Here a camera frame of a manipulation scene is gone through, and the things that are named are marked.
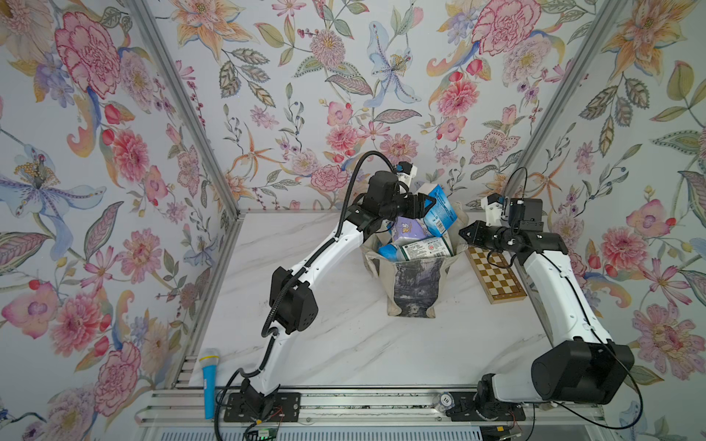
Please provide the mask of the purple tissue pack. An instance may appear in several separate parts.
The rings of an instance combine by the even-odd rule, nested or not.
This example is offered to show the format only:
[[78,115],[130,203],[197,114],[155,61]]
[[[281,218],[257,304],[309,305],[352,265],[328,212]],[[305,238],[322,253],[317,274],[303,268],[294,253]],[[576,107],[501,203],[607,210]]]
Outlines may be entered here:
[[391,242],[403,246],[432,237],[423,220],[399,217],[391,229]]

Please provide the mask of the green white tissue box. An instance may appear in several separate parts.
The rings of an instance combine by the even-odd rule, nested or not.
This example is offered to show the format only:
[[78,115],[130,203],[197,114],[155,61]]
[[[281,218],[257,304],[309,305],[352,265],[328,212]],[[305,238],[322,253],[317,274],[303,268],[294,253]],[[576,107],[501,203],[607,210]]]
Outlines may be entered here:
[[430,237],[402,245],[399,252],[406,261],[452,256],[452,249],[442,237]]

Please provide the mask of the blue floral tissue pack front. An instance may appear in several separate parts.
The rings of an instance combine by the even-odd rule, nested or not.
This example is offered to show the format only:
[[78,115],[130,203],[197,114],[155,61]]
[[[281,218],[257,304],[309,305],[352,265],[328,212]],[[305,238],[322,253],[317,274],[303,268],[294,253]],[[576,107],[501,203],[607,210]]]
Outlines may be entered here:
[[378,249],[378,254],[390,262],[397,262],[399,249],[394,244],[386,244]]

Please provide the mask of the beige canvas bag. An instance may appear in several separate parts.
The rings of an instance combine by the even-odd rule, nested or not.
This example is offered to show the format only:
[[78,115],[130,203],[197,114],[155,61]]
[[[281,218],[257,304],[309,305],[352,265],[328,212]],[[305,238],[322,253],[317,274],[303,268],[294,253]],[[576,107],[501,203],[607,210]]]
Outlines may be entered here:
[[424,257],[411,261],[390,261],[378,253],[391,237],[378,233],[366,240],[362,247],[364,265],[379,281],[387,298],[387,314],[391,317],[434,319],[435,306],[447,285],[450,268],[468,248],[459,237],[461,228],[469,223],[461,203],[453,202],[457,220],[450,226],[444,241],[450,248],[447,257]]

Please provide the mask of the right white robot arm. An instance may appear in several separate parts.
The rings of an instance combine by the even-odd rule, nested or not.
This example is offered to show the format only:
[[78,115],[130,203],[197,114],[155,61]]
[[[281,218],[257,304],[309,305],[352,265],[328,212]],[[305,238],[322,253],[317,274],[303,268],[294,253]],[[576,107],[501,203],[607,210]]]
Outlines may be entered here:
[[592,312],[562,236],[543,229],[542,201],[493,194],[485,219],[460,231],[467,244],[509,253],[534,284],[549,323],[551,349],[506,373],[489,373],[477,385],[475,404],[609,404],[634,365],[628,345],[615,343]]

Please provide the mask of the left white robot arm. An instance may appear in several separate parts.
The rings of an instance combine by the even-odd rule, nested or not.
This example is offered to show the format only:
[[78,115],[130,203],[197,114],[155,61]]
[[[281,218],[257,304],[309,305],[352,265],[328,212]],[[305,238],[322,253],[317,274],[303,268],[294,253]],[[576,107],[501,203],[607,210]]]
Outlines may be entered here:
[[277,268],[270,284],[270,312],[261,335],[268,339],[265,356],[257,372],[244,381],[244,394],[268,397],[281,385],[281,371],[292,349],[294,337],[306,330],[318,314],[316,284],[340,262],[386,224],[399,217],[422,219],[436,204],[435,198],[409,189],[417,168],[402,162],[392,171],[378,171],[368,191],[342,211],[338,226],[318,248],[290,269]]

